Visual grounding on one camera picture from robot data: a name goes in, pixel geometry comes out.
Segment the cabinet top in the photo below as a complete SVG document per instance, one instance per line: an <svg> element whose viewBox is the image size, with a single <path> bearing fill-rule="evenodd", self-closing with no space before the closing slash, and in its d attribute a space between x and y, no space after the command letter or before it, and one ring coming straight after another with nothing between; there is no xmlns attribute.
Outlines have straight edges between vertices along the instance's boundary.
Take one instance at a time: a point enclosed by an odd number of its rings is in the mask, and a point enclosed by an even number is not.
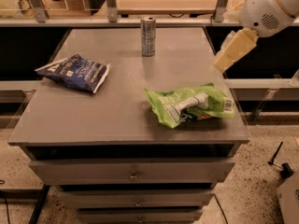
<svg viewBox="0 0 299 224"><path fill-rule="evenodd" d="M158 122L143 90L173 91L214 83L231 96L202 28L157 28L156 53L141 54L141 31L74 29L55 60L80 54L110 63L95 95L46 78L23 112L8 142L18 146L247 142L239 112L234 119L205 119L170 129Z"/></svg>

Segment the speckled floor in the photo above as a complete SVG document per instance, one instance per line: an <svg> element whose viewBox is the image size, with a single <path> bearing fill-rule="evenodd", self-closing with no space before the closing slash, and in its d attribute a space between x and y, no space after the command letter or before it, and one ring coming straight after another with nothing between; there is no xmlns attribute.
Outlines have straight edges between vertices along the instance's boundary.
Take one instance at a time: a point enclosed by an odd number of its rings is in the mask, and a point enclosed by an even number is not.
<svg viewBox="0 0 299 224"><path fill-rule="evenodd" d="M282 184L280 169L268 165L281 141L284 142L275 160L277 165L287 162L293 170L299 169L299 120L264 119L250 125L250 142L235 155L236 165L224 183L215 192L229 224L282 224L277 187ZM18 147L10 147L7 134L0 129L0 179L6 181L0 189L41 189L42 183L28 168L29 159ZM39 224L79 224L74 210L57 198L56 188L50 188L42 209ZM34 202L9 203L11 224L29 223ZM0 201L0 223L7 223L6 206ZM204 208L204 214L195 224L225 223L215 198Z"/></svg>

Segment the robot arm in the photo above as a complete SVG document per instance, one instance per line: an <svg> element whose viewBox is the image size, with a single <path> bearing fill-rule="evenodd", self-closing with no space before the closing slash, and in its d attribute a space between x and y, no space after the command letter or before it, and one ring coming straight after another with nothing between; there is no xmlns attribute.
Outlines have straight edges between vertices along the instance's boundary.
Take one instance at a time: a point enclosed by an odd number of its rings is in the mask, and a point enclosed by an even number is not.
<svg viewBox="0 0 299 224"><path fill-rule="evenodd" d="M239 21L259 37L268 37L290 26L298 16L299 0L246 0Z"/></svg>

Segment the table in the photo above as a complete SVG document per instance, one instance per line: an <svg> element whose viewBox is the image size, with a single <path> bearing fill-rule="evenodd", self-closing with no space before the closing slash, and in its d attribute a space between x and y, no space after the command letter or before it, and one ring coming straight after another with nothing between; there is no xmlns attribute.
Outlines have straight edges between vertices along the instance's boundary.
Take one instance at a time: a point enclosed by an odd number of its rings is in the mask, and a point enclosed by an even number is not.
<svg viewBox="0 0 299 224"><path fill-rule="evenodd" d="M79 53L110 63L95 95L43 79L8 142L86 223L194 222L249 141L235 119L159 124L143 89L209 82L231 96L203 28L158 28L156 54L141 55L136 28L74 29L56 60Z"/></svg>

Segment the silver can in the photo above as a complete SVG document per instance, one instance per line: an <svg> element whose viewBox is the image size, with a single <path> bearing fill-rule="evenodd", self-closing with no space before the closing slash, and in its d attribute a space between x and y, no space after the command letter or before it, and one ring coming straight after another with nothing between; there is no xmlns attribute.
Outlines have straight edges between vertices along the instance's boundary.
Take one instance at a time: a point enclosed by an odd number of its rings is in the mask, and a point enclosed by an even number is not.
<svg viewBox="0 0 299 224"><path fill-rule="evenodd" d="M142 55L152 56L156 50L156 19L151 16L141 18Z"/></svg>

